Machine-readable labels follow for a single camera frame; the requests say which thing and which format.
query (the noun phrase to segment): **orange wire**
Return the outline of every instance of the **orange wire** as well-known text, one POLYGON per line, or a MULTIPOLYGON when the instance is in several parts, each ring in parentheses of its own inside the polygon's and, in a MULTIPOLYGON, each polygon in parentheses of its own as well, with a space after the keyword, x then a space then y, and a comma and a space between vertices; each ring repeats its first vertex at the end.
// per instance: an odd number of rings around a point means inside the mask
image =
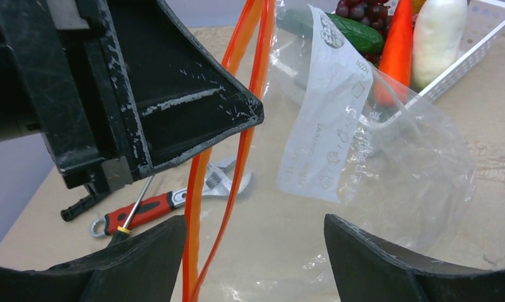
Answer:
MULTIPOLYGON (((261 8, 259 2, 247 0, 222 61, 223 67, 227 68, 232 75, 235 75, 239 63, 247 50, 249 41, 251 40, 258 19, 260 18, 260 12, 261 8)), ((202 152, 195 156, 191 163, 188 193, 186 195, 186 208, 184 211, 186 223, 188 225, 186 246, 183 255, 182 299, 184 302, 191 296, 192 289, 194 288, 193 286, 198 279, 202 187, 211 152, 211 148, 202 152)))
POLYGON ((195 288, 195 282, 198 279, 198 262, 200 249, 200 214, 202 188, 204 185, 204 175, 212 149, 209 148, 201 154, 195 156, 191 162, 190 179, 188 181, 188 190, 186 193, 186 245, 183 254, 183 287, 182 297, 189 296, 195 288))
MULTIPOLYGON (((258 98, 261 98, 264 82, 267 75, 269 52, 271 50, 271 37, 273 34, 273 27, 275 23, 275 0, 264 0, 262 9, 262 18, 260 21, 260 30, 258 35, 258 40, 256 42, 256 54, 254 56, 254 65, 252 68, 251 81, 249 83, 249 90, 253 92, 258 98)), ((232 189, 230 190, 230 196, 227 203, 227 208, 225 210, 225 215, 223 217, 223 222, 215 239, 215 243, 210 251, 206 264, 204 265, 199 278, 195 284, 193 294, 191 295, 190 302, 197 302, 200 288, 203 281, 208 273, 208 268, 215 257, 215 253, 222 241, 224 232, 227 228, 232 210, 234 208, 235 197, 238 192, 238 188, 241 183, 241 178, 245 170, 245 164, 249 156, 249 151, 251 149, 251 143, 253 141, 254 128, 245 130, 240 135, 239 148, 237 154, 236 168, 234 172, 234 179, 232 180, 232 189)))
POLYGON ((262 12, 261 2, 248 0, 234 28, 221 65, 235 75, 251 41, 262 12))

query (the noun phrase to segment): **orange carrot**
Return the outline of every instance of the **orange carrot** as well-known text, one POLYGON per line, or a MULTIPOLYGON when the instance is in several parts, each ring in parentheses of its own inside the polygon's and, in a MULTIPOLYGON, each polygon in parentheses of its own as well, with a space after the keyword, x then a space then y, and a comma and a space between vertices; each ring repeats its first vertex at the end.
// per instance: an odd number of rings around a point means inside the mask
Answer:
MULTIPOLYGON (((400 82, 406 87, 410 86, 412 65, 412 1, 399 0, 395 13, 390 24, 390 31, 384 43, 382 50, 382 58, 378 69, 394 80, 400 82)), ((405 91, 395 89, 398 84, 392 85, 402 102, 406 102, 403 98, 405 91)), ((388 93, 376 93, 379 95, 375 102, 383 106, 395 106, 395 99, 388 93)))

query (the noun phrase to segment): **green cucumber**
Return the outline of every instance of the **green cucumber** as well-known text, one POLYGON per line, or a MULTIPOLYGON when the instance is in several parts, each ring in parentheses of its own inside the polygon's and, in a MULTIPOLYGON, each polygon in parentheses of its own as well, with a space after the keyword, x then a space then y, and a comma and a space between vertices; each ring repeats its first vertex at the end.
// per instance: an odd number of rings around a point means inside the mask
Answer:
MULTIPOLYGON (((375 29, 360 22, 326 13, 357 51, 361 53, 380 53, 384 47, 382 35, 375 29)), ((279 28, 304 38, 312 37, 312 18, 303 11, 288 9, 276 17, 279 28)))
POLYGON ((326 13, 334 25, 361 53, 378 53, 384 48, 382 35, 374 28, 358 21, 326 13))

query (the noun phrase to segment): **adjustable wrench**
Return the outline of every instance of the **adjustable wrench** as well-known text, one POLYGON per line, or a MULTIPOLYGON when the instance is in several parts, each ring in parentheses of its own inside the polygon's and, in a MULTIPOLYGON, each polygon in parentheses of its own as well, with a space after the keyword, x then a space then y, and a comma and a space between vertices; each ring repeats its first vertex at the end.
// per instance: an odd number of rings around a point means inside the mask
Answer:
MULTIPOLYGON (((230 194, 232 187, 232 179, 227 175, 235 166, 235 158, 227 157, 216 164, 209 163, 205 182, 203 186, 203 197, 226 197, 230 194)), ((241 179, 238 194, 243 192, 247 187, 252 177, 252 172, 245 173, 241 179)), ((154 196, 143 200, 139 204, 129 229, 139 227, 152 220, 158 219, 170 212, 182 207, 186 203, 186 192, 184 188, 178 191, 170 191, 162 195, 154 196)), ((133 204, 120 208, 112 213, 97 218, 89 229, 91 236, 98 238, 112 235, 117 226, 120 226, 128 214, 131 212, 133 204), (104 228, 97 231, 99 225, 104 225, 104 228)))

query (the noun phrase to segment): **beige table surface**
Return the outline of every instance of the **beige table surface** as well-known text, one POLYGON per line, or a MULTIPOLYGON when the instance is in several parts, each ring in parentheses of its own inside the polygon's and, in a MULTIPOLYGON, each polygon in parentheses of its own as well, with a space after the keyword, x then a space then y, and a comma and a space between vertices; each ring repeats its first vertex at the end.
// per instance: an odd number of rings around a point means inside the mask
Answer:
MULTIPOLYGON (((232 28, 192 30, 199 41, 220 60, 232 28)), ((244 60, 245 65, 251 58, 244 60)), ((247 73, 238 78, 247 84, 247 73)), ((435 250, 433 257, 484 269, 505 267, 505 32, 487 57, 435 103, 458 125, 477 163, 475 199, 454 242, 435 250)), ((186 184, 189 163, 156 176, 148 196, 186 184)), ((144 181, 113 194, 76 220, 61 220, 60 210, 86 195, 83 188, 67 190, 54 169, 0 244, 0 266, 47 269, 102 249, 108 239, 89 236, 91 222, 135 200, 144 181)), ((203 205, 222 212, 224 203, 203 205)), ((133 231, 139 233, 159 221, 133 231)))

